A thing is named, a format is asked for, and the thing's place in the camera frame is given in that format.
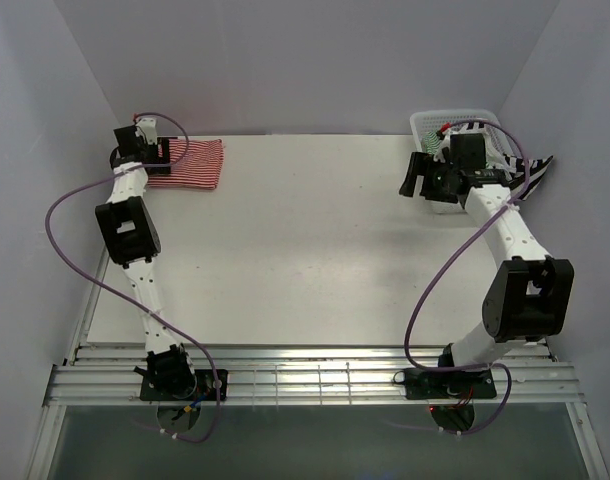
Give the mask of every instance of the wall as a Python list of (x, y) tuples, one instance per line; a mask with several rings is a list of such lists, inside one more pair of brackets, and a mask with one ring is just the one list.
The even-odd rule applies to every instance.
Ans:
[(610, 1), (563, 0), (500, 111), (535, 155), (557, 157), (524, 208), (576, 278), (551, 345), (572, 360), (610, 470)]
[[(47, 243), (60, 194), (107, 174), (116, 119), (51, 0), (0, 1), (0, 479), (23, 475), (53, 363), (86, 289)], [(87, 269), (101, 242), (90, 205), (57, 213), (55, 233)]]
[(408, 133), (498, 111), (558, 0), (56, 0), (119, 119), (192, 133)]

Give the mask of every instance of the red cloth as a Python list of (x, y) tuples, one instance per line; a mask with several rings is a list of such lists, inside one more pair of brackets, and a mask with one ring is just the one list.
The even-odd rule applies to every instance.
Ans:
[[(185, 140), (170, 139), (169, 156), (174, 163), (185, 150)], [(187, 157), (172, 167), (171, 175), (151, 175), (147, 181), (150, 187), (160, 188), (201, 188), (214, 190), (223, 168), (223, 141), (190, 141)]]

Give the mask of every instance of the striped cloth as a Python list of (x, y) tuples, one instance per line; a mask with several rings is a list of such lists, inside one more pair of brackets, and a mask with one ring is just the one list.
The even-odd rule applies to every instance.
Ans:
[[(178, 160), (184, 150), (184, 139), (170, 139), (169, 154), (171, 163)], [(214, 190), (218, 186), (222, 168), (222, 140), (192, 140), (189, 143), (187, 157), (178, 166), (172, 167), (171, 175), (150, 175), (147, 185), (155, 188), (200, 188)]]

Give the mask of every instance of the cable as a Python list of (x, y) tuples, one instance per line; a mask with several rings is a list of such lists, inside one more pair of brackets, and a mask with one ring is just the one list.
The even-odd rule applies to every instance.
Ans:
[[(183, 160), (185, 160), (187, 152), (189, 151), (189, 136), (187, 135), (187, 132), (185, 131), (185, 129), (178, 122), (176, 122), (176, 120), (168, 117), (167, 115), (164, 115), (162, 113), (157, 113), (157, 112), (138, 113), (138, 114), (134, 115), (134, 122), (136, 122), (136, 119), (138, 119), (140, 117), (145, 117), (145, 116), (154, 116), (154, 117), (163, 118), (163, 119), (169, 121), (170, 123), (174, 124), (183, 133), (183, 136), (185, 137), (185, 149), (183, 150), (183, 153), (181, 154), (179, 159), (177, 161), (175, 161), (174, 163), (172, 163), (172, 166), (173, 165), (177, 165), (180, 162), (182, 162)], [(158, 315), (156, 312), (151, 311), (147, 306), (145, 306), (142, 303), (138, 302), (134, 298), (132, 298), (132, 297), (130, 297), (128, 295), (125, 295), (124, 293), (116, 290), (115, 288), (107, 285), (106, 283), (102, 282), (101, 280), (98, 280), (98, 279), (94, 278), (92, 275), (90, 275), (87, 272), (85, 272), (78, 265), (76, 265), (65, 254), (65, 252), (63, 252), (61, 247), (56, 242), (56, 238), (54, 237), (54, 233), (52, 231), (52, 225), (51, 225), (52, 215), (54, 214), (54, 210), (56, 210), (56, 208), (61, 203), (63, 203), (68, 198), (76, 195), (77, 193), (83, 192), (85, 190), (89, 190), (91, 188), (97, 187), (99, 185), (103, 185), (105, 183), (113, 182), (118, 177), (121, 177), (123, 175), (126, 175), (129, 172), (132, 172), (134, 170), (138, 170), (138, 169), (141, 169), (141, 168), (145, 168), (145, 167), (148, 167), (148, 168), (149, 167), (169, 167), (169, 164), (154, 164), (154, 165), (143, 165), (143, 164), (141, 164), (141, 165), (138, 165), (136, 167), (129, 168), (129, 169), (127, 169), (127, 170), (125, 170), (125, 171), (123, 171), (121, 173), (114, 174), (111, 177), (107, 177), (107, 178), (104, 178), (102, 180), (98, 180), (96, 182), (92, 182), (92, 183), (89, 183), (87, 185), (83, 185), (82, 187), (75, 188), (74, 190), (65, 193), (60, 198), (58, 198), (49, 207), (49, 209), (47, 210), (47, 214), (45, 215), (45, 233), (47, 234), (47, 238), (49, 240), (49, 243), (52, 245), (52, 248), (54, 248), (54, 251), (56, 252), (56, 254), (61, 258), (61, 260), (63, 260), (63, 262), (65, 262), (65, 264), (69, 268), (71, 268), (74, 272), (76, 272), (78, 275), (80, 275), (84, 279), (92, 282), (94, 285), (97, 285), (100, 288), (103, 288), (103, 289), (107, 290), (108, 292), (113, 293), (117, 297), (122, 298), (126, 302), (131, 303), (135, 307), (139, 308), (140, 310), (142, 310), (145, 313), (147, 313), (148, 315), (150, 315), (152, 318), (154, 318), (154, 320), (156, 320), (158, 323), (160, 323), (161, 325), (166, 327), (168, 330), (171, 330), (172, 332), (176, 333), (177, 335), (179, 335), (179, 336), (183, 337), (184, 339), (186, 339), (187, 341), (191, 342), (193, 345), (196, 346), (196, 348), (198, 348), (203, 353), (203, 355), (205, 355), (205, 358), (209, 362), (209, 365), (210, 365), (210, 368), (212, 370), (212, 375), (214, 376), (214, 379), (218, 379), (218, 373), (216, 371), (216, 365), (214, 364), (214, 359), (209, 354), (209, 352), (207, 351), (207, 349), (205, 348), (204, 345), (202, 345), (200, 342), (195, 340), (193, 337), (191, 337), (187, 333), (179, 330), (178, 328), (176, 328), (172, 324), (170, 324), (170, 323), (166, 322), (165, 320), (163, 320), (160, 317), (160, 315)], [(191, 442), (191, 443), (203, 443), (203, 442), (205, 442), (206, 440), (209, 439), (209, 437), (212, 435), (212, 433), (214, 433), (214, 430), (216, 429), (216, 425), (218, 424), (218, 420), (219, 420), (220, 413), (221, 413), (220, 384), (219, 384), (219, 382), (215, 382), (215, 384), (216, 384), (216, 387), (215, 387), (215, 390), (216, 390), (216, 412), (214, 414), (214, 418), (213, 418), (212, 422), (210, 423), (210, 425), (209, 425), (209, 427), (207, 429), (207, 432), (201, 438), (198, 438), (198, 439), (194, 439), (194, 438), (191, 438), (191, 437), (181, 437), (181, 436), (178, 436), (177, 438), (179, 438), (181, 440), (184, 440), (184, 441), (187, 441), (187, 442)]]
[[(510, 394), (510, 392), (512, 390), (512, 375), (511, 375), (509, 369), (504, 364), (502, 364), (502, 363), (494, 363), (492, 365), (489, 365), (489, 364), (486, 364), (486, 363), (477, 363), (477, 364), (473, 364), (473, 365), (464, 365), (464, 366), (459, 366), (459, 367), (428, 367), (428, 366), (422, 365), (421, 363), (417, 362), (414, 359), (414, 357), (412, 357), (412, 354), (410, 352), (409, 342), (410, 342), (410, 337), (412, 335), (412, 328), (414, 328), (414, 324), (416, 323), (416, 320), (418, 319), (418, 315), (419, 315), (419, 313), (421, 311), (421, 308), (423, 307), (423, 304), (427, 300), (427, 297), (429, 297), (429, 294), (432, 292), (432, 290), (434, 289), (436, 284), (440, 281), (440, 279), (443, 278), (443, 275), (445, 275), (447, 270), (449, 270), (449, 268), (454, 264), (454, 262), (476, 240), (478, 240), (494, 224), (494, 222), (496, 222), (496, 220), (498, 220), (500, 217), (503, 216), (503, 214), (509, 209), (509, 207), (511, 205), (513, 205), (517, 200), (520, 199), (521, 195), (523, 195), (523, 193), (525, 193), (527, 191), (527, 189), (529, 188), (529, 177), (530, 177), (530, 162), (527, 159), (527, 157), (525, 156), (523, 148), (521, 147), (521, 145), (518, 142), (518, 140), (516, 140), (516, 138), (514, 138), (514, 136), (511, 133), (509, 133), (507, 130), (505, 130), (500, 125), (498, 125), (498, 124), (496, 124), (494, 122), (490, 122), (488, 120), (472, 119), (472, 120), (462, 120), (462, 121), (454, 122), (452, 124), (446, 124), (446, 125), (443, 126), (443, 128), (441, 130), (443, 130), (443, 129), (446, 130), (447, 128), (450, 128), (450, 127), (456, 127), (458, 125), (464, 125), (464, 124), (471, 123), (471, 122), (478, 122), (478, 123), (481, 123), (483, 125), (487, 125), (487, 126), (490, 126), (492, 128), (495, 128), (496, 130), (499, 130), (500, 132), (503, 132), (509, 139), (512, 140), (512, 142), (514, 142), (514, 144), (516, 145), (516, 148), (518, 149), (519, 155), (521, 156), (521, 158), (524, 159), (523, 165), (524, 165), (524, 168), (525, 168), (525, 174), (524, 174), (524, 181), (525, 181), (525, 183), (523, 184), (523, 188), (521, 188), (521, 190), (518, 193), (516, 193), (515, 195), (510, 197), (510, 199), (507, 201), (507, 203), (505, 203), (501, 208), (499, 208), (498, 212), (496, 212), (470, 238), (468, 238), (467, 241), (458, 250), (456, 250), (452, 254), (451, 257), (449, 257), (447, 262), (445, 262), (445, 265), (443, 265), (439, 269), (439, 271), (436, 273), (434, 278), (432, 278), (432, 280), (429, 282), (429, 284), (427, 285), (427, 287), (425, 288), (425, 290), (421, 294), (420, 298), (418, 299), (418, 302), (416, 303), (416, 306), (414, 307), (414, 311), (412, 312), (412, 316), (409, 319), (409, 323), (407, 324), (407, 330), (405, 331), (405, 343), (403, 344), (403, 348), (405, 350), (405, 356), (407, 357), (407, 360), (409, 360), (409, 362), (414, 367), (416, 367), (416, 368), (418, 368), (420, 370), (424, 370), (424, 371), (428, 371), (428, 372), (444, 372), (444, 373), (447, 373), (447, 372), (462, 372), (462, 371), (466, 371), (466, 370), (480, 370), (480, 369), (488, 369), (488, 368), (502, 368), (505, 371), (505, 374), (507, 375), (507, 390), (505, 392), (505, 395), (503, 396), (503, 400), (499, 404), (499, 406), (496, 409), (496, 411), (487, 420), (485, 420), (483, 423), (481, 423), (480, 425), (477, 425), (476, 427), (474, 427), (474, 428), (472, 428), (470, 430), (467, 430), (467, 431), (464, 431), (464, 432), (454, 431), (454, 430), (446, 430), (448, 433), (452, 433), (452, 434), (455, 434), (455, 435), (471, 435), (471, 434), (480, 432), (481, 430), (483, 430), (484, 428), (489, 426), (494, 420), (496, 420), (496, 418), (498, 418), (498, 416), (501, 414), (501, 412), (505, 408), (505, 405), (507, 404), (507, 400), (509, 399), (509, 394)], [(425, 427), (414, 427), (414, 426), (407, 426), (407, 425), (400, 425), (400, 424), (393, 424), (393, 423), (390, 423), (390, 425), (398, 427), (398, 428), (410, 428), (410, 429), (427, 430), (427, 428), (425, 428)]]

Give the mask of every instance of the white plastic basket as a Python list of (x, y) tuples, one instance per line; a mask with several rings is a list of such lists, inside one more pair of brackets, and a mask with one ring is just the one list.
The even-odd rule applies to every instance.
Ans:
[[(455, 110), (429, 110), (427, 112), (416, 112), (409, 119), (409, 123), (412, 126), (412, 134), (414, 135), (416, 150), (419, 152), (423, 151), (423, 147), (421, 146), (421, 138), (423, 138), (427, 133), (438, 131), (448, 122), (453, 123), (459, 120), (476, 118), (489, 120), (500, 125), (496, 115), (489, 110), (462, 108)], [(514, 149), (510, 146), (509, 139), (505, 137), (502, 132), (487, 126), (485, 127), (485, 130), (489, 133), (496, 150), (506, 155), (515, 155)], [(442, 202), (430, 203), (434, 213), (463, 213), (462, 207), (458, 204)]]

